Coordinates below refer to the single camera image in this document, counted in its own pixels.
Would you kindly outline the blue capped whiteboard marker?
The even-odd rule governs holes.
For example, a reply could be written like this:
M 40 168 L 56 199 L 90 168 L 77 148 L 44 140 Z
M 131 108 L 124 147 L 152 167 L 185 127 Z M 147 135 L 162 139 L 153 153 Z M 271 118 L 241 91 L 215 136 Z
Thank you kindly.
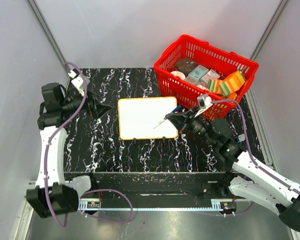
M 183 106 L 181 104 L 179 104 L 175 109 L 173 109 L 170 113 L 174 114 L 177 113 L 178 111 L 180 111 L 183 108 Z M 167 120 L 167 117 L 164 117 L 161 121 L 159 121 L 153 128 L 157 128 L 159 127 L 161 124 L 163 124 L 165 121 Z

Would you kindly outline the yellow framed whiteboard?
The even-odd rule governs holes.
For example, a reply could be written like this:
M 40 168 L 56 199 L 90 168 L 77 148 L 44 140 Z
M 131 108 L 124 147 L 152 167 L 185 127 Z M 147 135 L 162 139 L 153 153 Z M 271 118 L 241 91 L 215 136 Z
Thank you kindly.
M 117 103 L 119 137 L 123 141 L 174 139 L 177 129 L 168 120 L 157 124 L 177 107 L 177 99 L 169 97 L 121 98 Z

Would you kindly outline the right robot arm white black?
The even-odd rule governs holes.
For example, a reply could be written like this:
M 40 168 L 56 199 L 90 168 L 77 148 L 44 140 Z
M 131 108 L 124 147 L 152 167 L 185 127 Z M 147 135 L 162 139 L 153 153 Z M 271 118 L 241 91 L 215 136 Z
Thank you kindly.
M 228 173 L 227 180 L 217 186 L 218 194 L 223 198 L 235 195 L 257 203 L 275 213 L 287 227 L 300 232 L 300 184 L 254 158 L 246 146 L 235 141 L 226 119 L 217 118 L 209 123 L 196 113 L 197 109 L 193 108 L 187 112 L 168 113 L 165 118 L 179 132 L 194 134 L 212 147 L 214 157 L 225 170 L 239 173 Z

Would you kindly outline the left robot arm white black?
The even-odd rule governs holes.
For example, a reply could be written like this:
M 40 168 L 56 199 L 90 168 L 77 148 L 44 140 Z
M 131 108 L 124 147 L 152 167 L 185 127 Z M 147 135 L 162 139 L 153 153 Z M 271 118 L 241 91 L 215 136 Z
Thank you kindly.
M 65 180 L 63 164 L 67 126 L 78 108 L 98 120 L 111 106 L 99 103 L 97 94 L 91 91 L 86 98 L 79 93 L 70 98 L 64 86 L 57 82 L 42 86 L 41 94 L 43 102 L 37 120 L 41 137 L 40 169 L 35 187 L 26 192 L 26 200 L 45 219 L 76 212 L 80 197 L 97 195 L 98 183 L 92 173 L 77 176 L 70 182 Z

